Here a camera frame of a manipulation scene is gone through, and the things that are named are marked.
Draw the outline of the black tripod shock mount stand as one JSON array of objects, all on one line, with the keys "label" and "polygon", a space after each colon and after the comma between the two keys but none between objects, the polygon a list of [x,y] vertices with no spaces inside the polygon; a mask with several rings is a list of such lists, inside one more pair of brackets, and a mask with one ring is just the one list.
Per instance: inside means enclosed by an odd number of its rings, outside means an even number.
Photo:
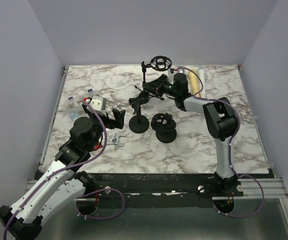
[{"label": "black tripod shock mount stand", "polygon": [[[169,69],[171,69],[171,67],[172,67],[172,60],[166,56],[163,56],[163,55],[158,55],[158,56],[153,57],[149,63],[145,63],[145,61],[142,61],[141,62],[141,70],[142,70],[142,74],[143,74],[142,83],[154,81],[153,79],[150,79],[150,81],[146,80],[147,70],[148,70],[149,74],[152,74],[153,77],[157,77],[157,72],[161,73],[161,75],[162,75],[162,74],[164,74],[163,72],[168,71]],[[136,85],[134,87],[135,87],[135,89],[139,90],[140,92],[145,91],[145,90],[143,90],[142,85],[141,85],[142,88],[140,88]],[[151,94],[150,92],[148,92],[148,93],[150,95],[150,98],[157,98],[157,99],[160,99],[162,101],[164,100],[163,96],[158,97],[156,94]]]}]

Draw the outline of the silver grey microphone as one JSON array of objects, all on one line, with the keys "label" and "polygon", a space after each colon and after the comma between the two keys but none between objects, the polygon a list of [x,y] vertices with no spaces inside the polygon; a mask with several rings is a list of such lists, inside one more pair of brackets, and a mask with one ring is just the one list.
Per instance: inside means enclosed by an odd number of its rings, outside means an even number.
[{"label": "silver grey microphone", "polygon": [[185,68],[184,68],[183,66],[179,66],[179,67],[177,68],[177,73],[179,73],[179,74],[185,74]]}]

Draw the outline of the black round-base clip stand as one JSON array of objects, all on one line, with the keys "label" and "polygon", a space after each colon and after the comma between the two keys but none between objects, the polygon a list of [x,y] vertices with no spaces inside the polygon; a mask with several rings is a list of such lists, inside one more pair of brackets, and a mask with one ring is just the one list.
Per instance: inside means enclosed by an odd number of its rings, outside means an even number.
[{"label": "black round-base clip stand", "polygon": [[150,101],[150,95],[146,91],[141,91],[137,97],[129,98],[129,104],[134,110],[134,116],[129,120],[129,128],[136,134],[142,134],[149,128],[149,120],[141,114],[141,105]]}]

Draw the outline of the beige microphone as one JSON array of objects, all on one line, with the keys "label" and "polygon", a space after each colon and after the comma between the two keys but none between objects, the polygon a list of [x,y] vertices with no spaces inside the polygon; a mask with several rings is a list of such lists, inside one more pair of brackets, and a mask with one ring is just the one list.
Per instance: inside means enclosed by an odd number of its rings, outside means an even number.
[{"label": "beige microphone", "polygon": [[190,81],[191,93],[194,95],[200,90],[199,79],[196,76],[196,71],[195,70],[189,71],[188,77]]}]

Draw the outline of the white microphone silver mesh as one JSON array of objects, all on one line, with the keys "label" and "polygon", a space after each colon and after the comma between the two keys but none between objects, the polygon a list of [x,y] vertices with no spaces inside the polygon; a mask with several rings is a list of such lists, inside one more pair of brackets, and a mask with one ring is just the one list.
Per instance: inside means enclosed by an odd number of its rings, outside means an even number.
[{"label": "white microphone silver mesh", "polygon": [[206,83],[205,83],[205,68],[203,66],[200,66],[198,68],[198,76],[200,78],[199,80],[199,96],[201,98],[206,97]]}]

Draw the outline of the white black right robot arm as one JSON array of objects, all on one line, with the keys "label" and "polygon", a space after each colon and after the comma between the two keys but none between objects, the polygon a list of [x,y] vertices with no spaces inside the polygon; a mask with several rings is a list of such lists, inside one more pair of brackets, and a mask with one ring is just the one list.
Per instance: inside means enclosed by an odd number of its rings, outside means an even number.
[{"label": "white black right robot arm", "polygon": [[215,140],[217,167],[215,171],[214,191],[225,196],[237,182],[237,173],[233,164],[233,139],[240,128],[240,119],[236,110],[225,97],[206,99],[192,95],[188,91],[185,74],[176,73],[173,82],[166,75],[142,83],[143,90],[155,97],[170,95],[177,108],[185,112],[203,114],[208,132]]}]

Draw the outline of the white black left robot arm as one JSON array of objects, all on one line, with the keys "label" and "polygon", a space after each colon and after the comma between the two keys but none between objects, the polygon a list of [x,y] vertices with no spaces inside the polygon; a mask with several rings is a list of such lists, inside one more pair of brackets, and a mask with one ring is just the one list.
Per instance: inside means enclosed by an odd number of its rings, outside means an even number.
[{"label": "white black left robot arm", "polygon": [[83,102],[87,116],[76,119],[70,138],[60,148],[55,160],[39,180],[11,206],[0,207],[0,221],[5,230],[3,238],[11,235],[17,240],[34,240],[43,225],[68,202],[88,198],[105,191],[121,192],[114,188],[98,188],[96,181],[80,167],[97,159],[102,152],[90,156],[107,130],[124,127],[125,110],[113,109],[113,118]]}]

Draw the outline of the clear plastic screw box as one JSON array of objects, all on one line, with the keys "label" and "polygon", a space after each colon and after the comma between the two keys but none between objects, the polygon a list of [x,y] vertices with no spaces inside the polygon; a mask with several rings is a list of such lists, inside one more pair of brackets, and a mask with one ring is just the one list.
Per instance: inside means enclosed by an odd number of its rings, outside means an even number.
[{"label": "clear plastic screw box", "polygon": [[80,117],[84,117],[86,115],[82,104],[85,98],[91,98],[96,92],[91,88],[88,89],[84,94],[78,95],[76,97],[69,97],[65,102],[64,106],[68,116],[71,121],[75,121]]}]

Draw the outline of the orange handled adjustable wrench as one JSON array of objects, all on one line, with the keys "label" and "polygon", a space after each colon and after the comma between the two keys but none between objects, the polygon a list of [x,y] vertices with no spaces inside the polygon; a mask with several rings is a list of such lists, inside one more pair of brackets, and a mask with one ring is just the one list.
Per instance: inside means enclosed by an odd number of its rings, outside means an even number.
[{"label": "orange handled adjustable wrench", "polygon": [[[120,138],[124,137],[124,135],[120,133],[116,133],[111,139],[108,140],[107,145],[113,145],[114,149],[117,150],[124,146],[123,143],[120,142]],[[99,141],[94,147],[94,150],[97,151],[98,149],[103,147],[103,135],[101,135]]]}]

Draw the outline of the black shock mount round stand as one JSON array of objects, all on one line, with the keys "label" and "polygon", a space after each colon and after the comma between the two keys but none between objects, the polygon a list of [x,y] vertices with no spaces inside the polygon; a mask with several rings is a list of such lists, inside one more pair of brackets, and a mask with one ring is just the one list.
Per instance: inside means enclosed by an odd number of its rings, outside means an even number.
[{"label": "black shock mount round stand", "polygon": [[155,114],[151,121],[151,127],[155,131],[157,139],[164,144],[173,142],[177,137],[176,122],[168,113]]}]

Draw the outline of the black front mounting rail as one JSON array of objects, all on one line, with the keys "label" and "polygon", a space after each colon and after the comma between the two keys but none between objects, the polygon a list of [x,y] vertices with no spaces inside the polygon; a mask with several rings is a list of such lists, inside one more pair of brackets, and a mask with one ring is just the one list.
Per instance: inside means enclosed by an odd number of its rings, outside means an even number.
[{"label": "black front mounting rail", "polygon": [[[225,189],[217,187],[213,173],[197,174],[143,174],[143,173],[88,173],[96,181],[97,187],[119,190],[105,191],[96,195],[77,198],[76,205],[84,213],[96,208],[212,208],[229,213],[237,199],[213,200],[212,195]],[[273,173],[243,175],[238,179],[273,179]]]}]

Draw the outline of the aluminium extrusion rail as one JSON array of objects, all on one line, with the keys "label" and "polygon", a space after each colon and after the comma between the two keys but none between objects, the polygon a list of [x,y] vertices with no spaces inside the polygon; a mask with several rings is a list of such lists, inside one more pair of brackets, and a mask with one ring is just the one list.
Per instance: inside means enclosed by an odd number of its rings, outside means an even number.
[{"label": "aluminium extrusion rail", "polygon": [[231,187],[221,193],[212,195],[213,200],[227,200],[228,197],[235,200],[260,200],[264,199],[286,199],[288,192],[281,178],[250,178],[238,179]]}]

